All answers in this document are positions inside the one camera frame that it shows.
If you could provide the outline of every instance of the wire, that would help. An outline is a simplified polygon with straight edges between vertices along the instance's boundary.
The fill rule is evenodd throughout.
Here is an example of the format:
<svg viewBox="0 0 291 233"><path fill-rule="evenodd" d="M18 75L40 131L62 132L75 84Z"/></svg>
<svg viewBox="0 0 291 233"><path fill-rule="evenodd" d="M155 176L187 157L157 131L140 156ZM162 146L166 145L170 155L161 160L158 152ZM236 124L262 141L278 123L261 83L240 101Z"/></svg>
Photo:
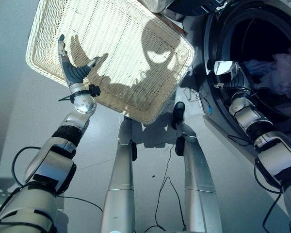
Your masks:
<svg viewBox="0 0 291 233"><path fill-rule="evenodd" d="M187 94L186 94L186 92L185 92L186 90L189 90L189 94L190 94L190 96L187 96ZM198 100L200 100L200 98L199 98L199 96L198 96L198 92L195 91L195 90L193 90L193 89L191 89L191 88L188 88L188 87L184 88L184 89L183 89L183 93L184 93L186 99L188 100L188 102L194 102L194 101L198 101ZM192 93L193 93L193 95L195 95L195 99L193 99L193 100L192 100L192 96L191 96Z"/></svg>
<svg viewBox="0 0 291 233"><path fill-rule="evenodd" d="M246 29L246 32L245 32L244 35L243 35L243 40L242 40L242 52L241 52L241 55L242 55L242 56L243 56L243 46L244 46L244 42L246 41L247 33L248 33L249 28L250 28L250 26L251 26L251 24L253 23L254 20L255 20L255 18L253 18L253 19L251 20L251 22L248 24L248 27L247 27L247 29Z"/></svg>
<svg viewBox="0 0 291 233"><path fill-rule="evenodd" d="M103 212L103 210L102 210L98 205L96 205L95 203L92 203L92 202L90 202L90 201L88 201L88 200L84 200L84 199L82 199L82 198L75 198L75 197L65 197L65 196L58 196L58 197L59 197L59 198L70 198L70 199L81 200L81 201L84 201L84 202L87 202L87 203L89 203L89 204L92 204L92 205L96 206L98 209L100 209L101 212Z"/></svg>
<svg viewBox="0 0 291 233"><path fill-rule="evenodd" d="M153 228L153 227L160 227L159 225L153 225L153 226L150 226L150 227L148 227L146 230L145 230L145 233L148 231L148 230L150 230L151 228Z"/></svg>
<svg viewBox="0 0 291 233"><path fill-rule="evenodd" d="M173 183L171 183L171 179L170 179L169 176L166 179L168 179L168 178L169 178L169 183L171 184L172 188L174 189L174 191L175 191L175 193L177 195L178 203L179 203L179 209L180 209L180 213L181 213L181 220L182 220L183 227L185 227L185 223L184 223L184 219L183 219L183 212L182 212L182 207L181 207L181 202L180 202L179 194L176 191L176 188L174 187Z"/></svg>
<svg viewBox="0 0 291 233"><path fill-rule="evenodd" d="M11 172L12 172L12 176L13 176L13 179L15 180L15 182L20 186L20 187L23 187L24 185L19 182L19 180L17 179L16 177L16 174L15 174L15 162L16 162L16 159L19 157L19 155L24 151L24 150L27 150L27 149L41 149L41 147L24 147L23 149L21 149L14 157L13 159L13 162L12 162L12 167L11 167Z"/></svg>
<svg viewBox="0 0 291 233"><path fill-rule="evenodd" d="M276 200L273 202L272 206L271 206L270 209L268 210L268 212L267 212L267 214L266 214L266 216L265 216L265 218L264 218L264 220L263 220L263 225L262 225L262 226L263 226L263 229L264 229L267 233L270 233L270 232L266 229L266 226L265 226L266 221L267 221L269 215L271 214L273 208L274 208L275 205L277 204L278 200L280 199L280 197L281 197L281 193L279 193L278 197L277 197Z"/></svg>
<svg viewBox="0 0 291 233"><path fill-rule="evenodd" d="M21 182L19 182L19 180L17 179L16 175L15 175L15 163L16 163L16 160L17 158L19 157L19 155L26 149L41 149L41 147L24 147L23 149L21 149L14 157L13 161L12 161L12 168L11 168L11 171L12 171L12 176L13 176L13 179L15 180L15 182L20 186L20 187L24 187L24 184L22 184ZM60 198L70 198L70 199L77 199L77 200L81 200L81 201L84 201L84 202L87 202L89 204L92 204L94 206L96 206L98 209L101 210L102 212L102 208L100 208L98 205L88 201L88 200L84 200L84 199L81 199L81 198L76 198L76 197L64 197L64 196L58 196Z"/></svg>
<svg viewBox="0 0 291 233"><path fill-rule="evenodd" d="M269 106L268 104L266 104L263 100L261 100L261 98L257 95L256 92L246 88L246 87L243 87L243 86L231 86L231 87L223 87L223 89L240 89L240 90L246 90L246 91L250 91L250 93L253 93L251 96L255 96L265 107L267 107L269 110L283 116L283 117L287 117L285 114L283 114L282 112L278 111L277 109Z"/></svg>
<svg viewBox="0 0 291 233"><path fill-rule="evenodd" d="M270 193L275 193L275 194L281 194L282 191L273 191L271 189L268 189L267 187L265 187L264 185L261 184L261 182L258 180L258 176L257 176L257 164L254 164L254 168L253 168L253 173L254 173L254 178L256 179L257 183L266 191L270 192Z"/></svg>
<svg viewBox="0 0 291 233"><path fill-rule="evenodd" d="M4 201L4 203L0 206L0 213L3 210L3 208L5 207L5 205L10 201L10 199L19 191L21 190L21 188L16 188L9 196L8 198Z"/></svg>
<svg viewBox="0 0 291 233"><path fill-rule="evenodd" d="M168 166L169 166L169 162L170 162L170 159L171 159L171 150L174 148L175 145L173 145L170 150L169 150L169 159L167 161L167 167L166 167L166 170L165 170L165 174L164 174L164 179L163 179L163 182L162 182L162 185L161 185L161 189L163 187L163 183L165 181L165 178L166 178L166 174L167 174L167 170L168 170Z"/></svg>
<svg viewBox="0 0 291 233"><path fill-rule="evenodd" d="M166 179L166 174L167 174L167 170L168 170L169 162L170 162L170 159L171 159L171 150L173 149L174 146L175 146L175 145L173 145L173 146L170 148L170 150L169 150L169 159L168 159L168 161L167 161L167 166L166 166L166 170L165 170L165 174L164 174L163 182L162 182L161 187L160 187L159 197L158 197L158 201L157 201L157 205L156 205L156 210L155 210L155 223L156 223L156 225L157 225L159 228L161 228L163 231L166 231L166 230L164 229L164 227L162 227L161 225L159 225L158 222L157 222L157 209L158 209L158 207L159 207L161 191L162 191L162 188L163 188L163 186L164 186L164 184L165 184L165 182L166 182L165 179Z"/></svg>
<svg viewBox="0 0 291 233"><path fill-rule="evenodd" d="M202 99L206 101L206 103L208 105L208 114L211 115L212 114L212 107L211 107L211 105L209 104L208 100L205 97L203 97Z"/></svg>
<svg viewBox="0 0 291 233"><path fill-rule="evenodd" d="M163 230L163 231L166 231L166 230L164 229L164 227L162 227L162 226L161 226L160 224L158 224L158 222L157 222L157 211L158 211L158 208L159 208L161 192L162 192L162 190L163 190L163 188L164 188L165 183L166 183L167 180L169 180L169 183L171 184L172 188L174 189L174 191L175 191L175 193L176 193L176 195L177 195L177 199L178 199L178 203L179 203L179 208L180 208L180 213L181 213L182 224L183 224L183 227L185 227L185 223L184 223L184 219L183 219L183 212L182 212L182 207L181 207L181 202L180 202L179 194L178 194L176 188L174 187L174 185L172 184L170 177L169 177L169 176L166 177L167 170L168 170L168 167L169 167L169 162L170 162L170 159L171 159L171 150L173 149L173 147L174 147L174 145L173 145L173 146L170 148L170 150L169 150L169 153L170 153L170 154L169 154L169 159L168 159L168 161L167 161L167 166L166 166L166 170L165 170L165 174L164 174L164 179L163 179L163 182L162 182L162 185L161 185L160 191L159 191L159 197L158 197L157 205L156 205L156 209L155 209L155 223L156 223L156 225L150 227L150 228L152 228L152 227L159 227L159 228L160 228L161 230Z"/></svg>
<svg viewBox="0 0 291 233"><path fill-rule="evenodd" d="M1 222L0 225L13 225L13 226L29 226L38 229L41 233L48 233L43 227L40 227L39 225L28 223L28 222Z"/></svg>
<svg viewBox="0 0 291 233"><path fill-rule="evenodd" d="M246 147L246 146L248 146L248 145L250 144L249 141L247 141L247 140L245 140L245 139L243 139L243 138L241 138L241 137L237 137L237 136L233 136L233 135L228 135L227 137L228 137L229 139L231 139L233 142L235 142L235 143L237 143L238 145L243 146L243 147ZM246 142L247 144L240 144L240 143L237 142L234 138L240 139L240 140Z"/></svg>

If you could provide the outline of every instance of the wicker basket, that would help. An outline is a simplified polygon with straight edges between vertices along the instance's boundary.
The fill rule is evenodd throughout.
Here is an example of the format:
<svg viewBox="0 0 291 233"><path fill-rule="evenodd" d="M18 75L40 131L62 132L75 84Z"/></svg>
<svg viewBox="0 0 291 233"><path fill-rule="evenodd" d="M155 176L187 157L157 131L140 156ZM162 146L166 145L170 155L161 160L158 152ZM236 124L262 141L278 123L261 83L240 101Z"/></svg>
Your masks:
<svg viewBox="0 0 291 233"><path fill-rule="evenodd" d="M71 63L100 56L84 84L97 101L141 123L155 120L191 65L194 50L136 0L40 0L28 41L28 65L66 85L57 40Z"/></svg>

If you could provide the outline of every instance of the washing machine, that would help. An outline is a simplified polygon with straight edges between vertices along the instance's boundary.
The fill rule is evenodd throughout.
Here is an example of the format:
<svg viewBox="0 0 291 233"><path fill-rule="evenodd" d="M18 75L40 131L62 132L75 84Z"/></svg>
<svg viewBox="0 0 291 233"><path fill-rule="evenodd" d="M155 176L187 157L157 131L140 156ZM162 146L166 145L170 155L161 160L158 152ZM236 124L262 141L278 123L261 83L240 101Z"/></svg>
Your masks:
<svg viewBox="0 0 291 233"><path fill-rule="evenodd" d="M205 73L199 72L196 76L203 80L198 91L204 112L227 134L249 141L228 111L233 91L213 86L228 82L231 75L215 75L214 64L216 61L273 62L274 54L289 53L291 0L196 0L193 3L177 0L169 9L186 16L204 15ZM291 98L267 88L257 90L256 94L261 99L257 109L291 139Z"/></svg>

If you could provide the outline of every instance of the floor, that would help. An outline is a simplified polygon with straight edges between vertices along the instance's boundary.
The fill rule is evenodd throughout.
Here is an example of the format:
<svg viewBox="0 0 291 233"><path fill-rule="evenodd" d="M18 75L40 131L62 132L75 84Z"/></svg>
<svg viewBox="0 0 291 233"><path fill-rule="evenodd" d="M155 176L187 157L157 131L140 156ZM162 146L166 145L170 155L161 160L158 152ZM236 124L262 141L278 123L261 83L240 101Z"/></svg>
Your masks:
<svg viewBox="0 0 291 233"><path fill-rule="evenodd" d="M10 165L15 153L25 146L42 146L72 108L68 101L57 100L68 89L31 70L25 62L38 0L0 1L0 197L16 185ZM196 49L196 61L200 50ZM179 192L184 207L184 161L175 155L176 133L170 126L175 102L186 104L185 120L198 136L213 176L222 218L223 232L261 233L261 223L273 200L256 184L254 178L227 148L207 129L200 102L190 90L192 72L158 119L145 126L134 122L137 160L133 163L136 232L155 224L154 213L166 162L171 151L168 173ZM98 105L86 134L78 146L74 162L78 168L65 196L74 196L103 206L117 144L117 133L123 116ZM24 152L16 175L23 176L35 151ZM85 202L58 199L56 225L60 233L99 232L101 212ZM171 186L162 191L158 222L168 230L182 230L177 197ZM269 219L274 233L288 232L288 218L279 209Z"/></svg>

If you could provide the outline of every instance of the laundry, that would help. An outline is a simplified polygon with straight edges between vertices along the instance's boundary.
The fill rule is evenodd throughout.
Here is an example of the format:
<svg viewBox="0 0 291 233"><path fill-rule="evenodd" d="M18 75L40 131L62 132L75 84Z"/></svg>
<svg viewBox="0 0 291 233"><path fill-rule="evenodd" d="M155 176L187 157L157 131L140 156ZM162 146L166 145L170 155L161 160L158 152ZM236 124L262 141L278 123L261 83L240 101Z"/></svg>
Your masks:
<svg viewBox="0 0 291 233"><path fill-rule="evenodd" d="M273 55L275 62L250 60L244 65L251 75L261 76L255 89L268 88L273 93L286 95L291 99L291 49L288 54Z"/></svg>
<svg viewBox="0 0 291 233"><path fill-rule="evenodd" d="M138 0L149 11L158 13L169 6L174 0Z"/></svg>

